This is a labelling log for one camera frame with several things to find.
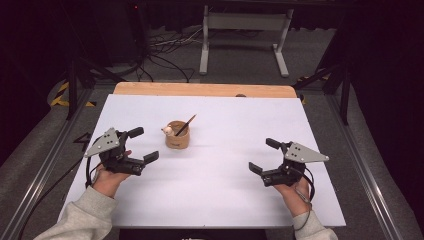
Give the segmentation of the white metal stand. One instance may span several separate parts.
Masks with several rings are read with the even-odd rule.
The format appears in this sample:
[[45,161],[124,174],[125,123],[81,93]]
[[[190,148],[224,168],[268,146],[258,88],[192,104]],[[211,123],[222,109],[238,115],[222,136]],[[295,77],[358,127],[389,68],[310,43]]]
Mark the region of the white metal stand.
[[279,31],[279,42],[272,45],[272,50],[283,78],[289,76],[289,71],[282,53],[283,46],[289,31],[294,10],[288,9],[283,14],[257,14],[257,13],[217,13],[211,12],[208,5],[203,10],[203,41],[200,57],[199,74],[208,73],[209,60],[209,30],[255,30]]

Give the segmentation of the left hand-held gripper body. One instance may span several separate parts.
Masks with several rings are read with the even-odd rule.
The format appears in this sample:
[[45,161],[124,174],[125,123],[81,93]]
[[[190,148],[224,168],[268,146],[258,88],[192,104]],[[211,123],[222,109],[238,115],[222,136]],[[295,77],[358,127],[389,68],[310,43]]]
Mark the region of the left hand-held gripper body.
[[111,127],[98,137],[86,151],[85,157],[98,155],[101,164],[110,172],[140,176],[145,167],[143,160],[130,158],[126,153],[128,131]]

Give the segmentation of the black tower with red light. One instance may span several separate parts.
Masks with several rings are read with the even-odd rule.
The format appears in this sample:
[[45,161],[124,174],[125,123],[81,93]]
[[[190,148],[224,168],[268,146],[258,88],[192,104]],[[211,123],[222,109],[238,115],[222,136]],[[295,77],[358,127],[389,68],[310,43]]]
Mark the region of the black tower with red light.
[[146,38],[146,29],[142,15],[142,8],[138,3],[130,1],[128,3],[128,18],[132,31],[134,44],[137,49],[137,60],[142,63],[149,52]]

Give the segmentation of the person's right hand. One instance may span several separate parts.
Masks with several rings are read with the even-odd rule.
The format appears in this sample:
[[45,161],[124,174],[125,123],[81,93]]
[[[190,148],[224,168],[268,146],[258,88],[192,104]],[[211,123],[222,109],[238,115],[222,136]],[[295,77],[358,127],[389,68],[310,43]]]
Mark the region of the person's right hand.
[[281,194],[292,217],[312,210],[309,202],[309,184],[304,178],[301,178],[292,186],[280,184],[274,185],[274,188]]

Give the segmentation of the wooden pen holder with figurine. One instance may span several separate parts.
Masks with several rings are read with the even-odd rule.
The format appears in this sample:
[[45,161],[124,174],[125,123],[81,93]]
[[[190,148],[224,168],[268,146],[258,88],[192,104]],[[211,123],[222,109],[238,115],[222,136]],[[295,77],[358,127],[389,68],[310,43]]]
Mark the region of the wooden pen holder with figurine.
[[171,121],[162,128],[165,144],[171,149],[186,149],[190,142],[190,128],[183,121]]

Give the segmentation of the person's left hand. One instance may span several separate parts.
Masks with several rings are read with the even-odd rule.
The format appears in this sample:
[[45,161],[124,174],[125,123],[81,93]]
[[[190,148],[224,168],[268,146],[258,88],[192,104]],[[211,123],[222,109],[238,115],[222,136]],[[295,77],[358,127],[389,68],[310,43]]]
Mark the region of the person's left hand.
[[107,197],[114,198],[121,183],[129,177],[129,174],[110,172],[100,164],[96,168],[96,177],[91,187]]

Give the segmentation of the black tripod stand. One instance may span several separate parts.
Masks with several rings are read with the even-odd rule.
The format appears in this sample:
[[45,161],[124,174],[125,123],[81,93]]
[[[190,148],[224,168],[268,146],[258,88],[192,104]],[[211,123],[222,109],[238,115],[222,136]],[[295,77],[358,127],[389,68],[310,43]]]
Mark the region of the black tripod stand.
[[77,82],[80,81],[84,89],[92,89],[95,85],[91,69],[96,70],[107,79],[114,82],[124,82],[124,79],[107,70],[106,68],[83,57],[75,57],[67,67],[67,80],[69,83],[69,108],[67,119],[70,120],[77,112],[80,104],[78,103]]

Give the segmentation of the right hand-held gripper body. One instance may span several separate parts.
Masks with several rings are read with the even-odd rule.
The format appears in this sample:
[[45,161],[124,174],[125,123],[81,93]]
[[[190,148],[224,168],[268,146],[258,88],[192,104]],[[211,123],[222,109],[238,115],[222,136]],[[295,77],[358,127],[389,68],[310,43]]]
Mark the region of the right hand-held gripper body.
[[325,162],[329,160],[329,157],[297,142],[289,142],[285,144],[287,146],[287,153],[282,153],[282,164],[277,169],[262,172],[260,177],[264,185],[266,187],[279,184],[292,186],[301,178],[304,178],[310,186],[313,187],[314,178],[307,177],[305,174],[305,171],[307,170],[306,164],[313,162]]

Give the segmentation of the wooden table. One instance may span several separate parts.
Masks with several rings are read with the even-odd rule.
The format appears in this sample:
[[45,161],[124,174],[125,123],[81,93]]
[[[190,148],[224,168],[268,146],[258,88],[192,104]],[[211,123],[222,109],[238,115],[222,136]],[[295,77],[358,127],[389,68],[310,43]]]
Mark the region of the wooden table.
[[120,82],[116,85],[114,94],[216,97],[244,96],[258,98],[297,97],[294,88],[291,86],[162,82]]

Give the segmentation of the black triangular bracket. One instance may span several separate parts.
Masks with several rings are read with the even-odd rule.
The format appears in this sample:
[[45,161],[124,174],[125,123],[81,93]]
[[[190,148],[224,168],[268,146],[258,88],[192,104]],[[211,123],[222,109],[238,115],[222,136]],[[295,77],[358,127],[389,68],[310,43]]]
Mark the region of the black triangular bracket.
[[81,144],[82,145],[81,151],[84,152],[87,149],[88,144],[90,143],[90,140],[91,140],[91,134],[89,132],[86,132],[83,135],[77,137],[74,140],[74,143]]

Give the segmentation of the dark pencil with orange end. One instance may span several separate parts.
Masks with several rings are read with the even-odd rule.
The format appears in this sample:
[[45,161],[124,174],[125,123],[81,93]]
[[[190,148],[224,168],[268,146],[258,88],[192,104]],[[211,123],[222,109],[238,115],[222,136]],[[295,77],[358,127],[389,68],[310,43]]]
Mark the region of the dark pencil with orange end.
[[175,136],[179,136],[189,125],[190,123],[195,119],[197,114],[194,114],[184,125],[178,130],[178,132],[175,134]]

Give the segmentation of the aluminium floor rail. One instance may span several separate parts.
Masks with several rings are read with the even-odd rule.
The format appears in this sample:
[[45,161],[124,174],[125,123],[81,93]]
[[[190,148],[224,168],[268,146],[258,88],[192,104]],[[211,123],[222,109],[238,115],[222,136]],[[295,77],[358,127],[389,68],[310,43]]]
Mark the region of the aluminium floor rail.
[[37,207],[38,198],[40,197],[43,188],[58,160],[68,134],[72,130],[85,104],[92,94],[91,89],[82,90],[79,97],[74,100],[74,112],[71,117],[66,120],[50,148],[46,158],[43,160],[37,174],[30,182],[28,189],[25,192],[20,204],[15,211],[13,217],[9,221],[7,227],[0,235],[0,240],[19,240],[19,235],[23,232],[26,226],[26,221],[32,215],[32,212]]
[[348,149],[353,160],[354,168],[360,178],[361,184],[370,201],[372,209],[377,217],[380,227],[387,240],[404,240],[399,228],[396,226],[394,218],[388,208],[388,205],[381,193],[381,190],[369,169],[368,164],[362,158],[357,143],[354,139],[350,127],[344,123],[339,114],[339,104],[337,98],[333,95],[325,96],[329,108],[336,119],[338,128],[348,145]]

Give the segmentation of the white table cover sheet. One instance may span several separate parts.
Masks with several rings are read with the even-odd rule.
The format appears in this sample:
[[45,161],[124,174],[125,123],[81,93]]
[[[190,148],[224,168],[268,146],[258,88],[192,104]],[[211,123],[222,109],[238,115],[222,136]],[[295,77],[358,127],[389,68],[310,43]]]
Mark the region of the white table cover sheet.
[[[186,149],[165,144],[162,128],[194,114]],[[252,173],[282,162],[267,138],[317,147],[297,98],[186,97],[111,94],[93,132],[109,128],[143,135],[126,146],[140,159],[153,151],[157,161],[119,187],[113,224],[119,228],[274,228],[291,225],[281,195]]]

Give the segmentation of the black angled stand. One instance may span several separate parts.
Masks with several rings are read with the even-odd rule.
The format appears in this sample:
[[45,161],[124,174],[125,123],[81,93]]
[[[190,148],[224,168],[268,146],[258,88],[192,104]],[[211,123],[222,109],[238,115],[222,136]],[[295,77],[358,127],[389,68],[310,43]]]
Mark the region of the black angled stand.
[[323,79],[324,77],[328,77],[322,86],[322,91],[326,95],[334,95],[336,90],[341,88],[339,115],[342,122],[347,125],[351,77],[346,63],[336,64],[331,67],[318,70],[310,77],[301,77],[300,81],[297,81],[293,85],[293,88],[295,90],[300,90],[313,82]]

